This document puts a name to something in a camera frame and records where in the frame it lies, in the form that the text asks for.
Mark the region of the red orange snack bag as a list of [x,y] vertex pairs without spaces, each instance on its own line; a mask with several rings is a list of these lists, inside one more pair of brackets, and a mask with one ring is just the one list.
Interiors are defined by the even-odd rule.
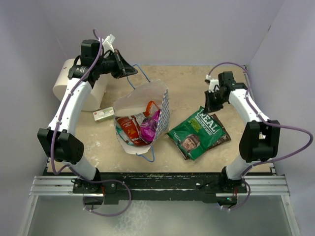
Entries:
[[149,115],[160,110],[159,106],[150,101],[146,111],[131,116],[115,117],[116,130],[120,138],[129,146],[146,146],[150,143],[142,140],[140,136],[140,125]]

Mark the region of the blue checkered paper bag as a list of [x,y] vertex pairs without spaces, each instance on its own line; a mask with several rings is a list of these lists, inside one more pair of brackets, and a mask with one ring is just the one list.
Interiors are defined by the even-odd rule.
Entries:
[[[157,130],[154,140],[146,146],[129,146],[119,137],[116,130],[115,117],[131,116],[146,111],[150,101],[154,101],[160,108]],[[148,162],[155,161],[153,144],[169,130],[170,107],[169,90],[161,80],[148,80],[147,83],[134,87],[128,95],[119,98],[114,103],[114,124],[119,143],[128,154],[140,156]]]

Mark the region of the magenta snack bag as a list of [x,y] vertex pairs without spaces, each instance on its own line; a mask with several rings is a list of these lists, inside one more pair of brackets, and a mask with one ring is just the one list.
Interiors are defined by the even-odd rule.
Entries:
[[160,110],[146,117],[140,125],[140,136],[142,140],[151,143],[156,135]]

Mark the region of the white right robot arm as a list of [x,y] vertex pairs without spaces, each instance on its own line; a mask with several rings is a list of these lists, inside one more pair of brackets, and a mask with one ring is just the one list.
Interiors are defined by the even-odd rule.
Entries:
[[204,114],[223,109],[224,103],[232,105],[242,118],[245,129],[239,142],[239,154],[234,161],[222,170],[219,187],[223,192],[231,192],[236,181],[260,162],[276,157],[278,153],[280,123],[270,120],[254,103],[249,89],[244,83],[234,80],[231,71],[222,72],[217,79],[206,75],[209,85],[205,91]]

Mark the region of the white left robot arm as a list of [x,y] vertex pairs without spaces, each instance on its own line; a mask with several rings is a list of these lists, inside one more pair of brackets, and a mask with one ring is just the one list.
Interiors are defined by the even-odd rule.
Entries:
[[52,172],[59,175],[69,168],[84,180],[91,193],[101,188],[99,170],[84,157],[84,144],[76,138],[76,125],[82,107],[101,75],[115,79],[137,74],[109,38],[88,39],[81,43],[81,54],[68,71],[67,87],[61,104],[47,128],[38,130],[37,138],[50,158]]

